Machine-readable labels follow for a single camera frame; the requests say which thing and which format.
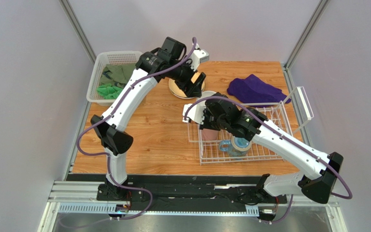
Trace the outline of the yellow bear plate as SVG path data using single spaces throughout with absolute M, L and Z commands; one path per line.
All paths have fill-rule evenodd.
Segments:
M 196 72 L 194 76 L 192 77 L 192 81 L 193 82 L 196 81 L 200 74 L 201 74 L 200 72 Z M 201 90 L 204 91 L 204 89 L 205 89 L 205 80 L 203 81 L 202 86 L 201 86 Z M 195 98 L 195 97 L 187 97 L 185 93 L 176 85 L 175 81 L 172 79 L 169 79 L 169 90 L 174 96 L 180 99 Z

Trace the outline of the orange bowl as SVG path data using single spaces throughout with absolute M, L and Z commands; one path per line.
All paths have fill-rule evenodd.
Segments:
M 201 99 L 202 98 L 207 98 L 207 97 L 210 97 L 210 96 L 213 96 L 214 94 L 216 94 L 215 91 L 210 91 L 210 90 L 207 90 L 207 91 L 203 91 L 202 92 L 202 95 L 201 95 Z

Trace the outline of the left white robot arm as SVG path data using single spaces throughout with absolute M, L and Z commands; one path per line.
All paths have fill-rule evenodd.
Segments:
M 128 122 L 146 95 L 166 77 L 174 80 L 187 97 L 201 97 L 206 75 L 201 73 L 196 80 L 192 78 L 198 66 L 208 60 L 209 53 L 198 46 L 196 38 L 187 53 L 186 45 L 167 37 L 161 47 L 140 56 L 122 93 L 101 116 L 91 118 L 107 155 L 107 175 L 105 183 L 99 185 L 98 200 L 123 201 L 141 190 L 124 184 L 128 179 L 127 152 L 133 144 L 133 137 L 125 132 Z

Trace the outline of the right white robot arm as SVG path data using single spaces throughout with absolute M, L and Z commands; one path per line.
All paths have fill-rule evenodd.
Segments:
M 284 194 L 304 195 L 310 200 L 326 204 L 337 181 L 352 198 L 350 188 L 340 176 L 343 156 L 319 151 L 280 129 L 271 119 L 254 108 L 243 106 L 220 93 L 195 102 L 196 113 L 190 118 L 203 128 L 226 130 L 238 139 L 263 146 L 298 168 L 298 172 L 285 175 L 263 175 L 258 184 L 260 191 L 271 196 Z

